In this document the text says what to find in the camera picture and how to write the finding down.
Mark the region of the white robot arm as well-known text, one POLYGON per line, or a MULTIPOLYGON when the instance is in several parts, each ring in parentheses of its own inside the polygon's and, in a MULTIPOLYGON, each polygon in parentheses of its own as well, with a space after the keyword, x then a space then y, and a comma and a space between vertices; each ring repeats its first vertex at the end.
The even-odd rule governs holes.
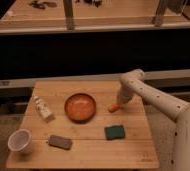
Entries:
POLYGON ((116 102, 124 106, 137 94, 175 122, 171 171, 190 171, 190 103, 149 86, 144 79, 141 69, 121 74, 116 102))

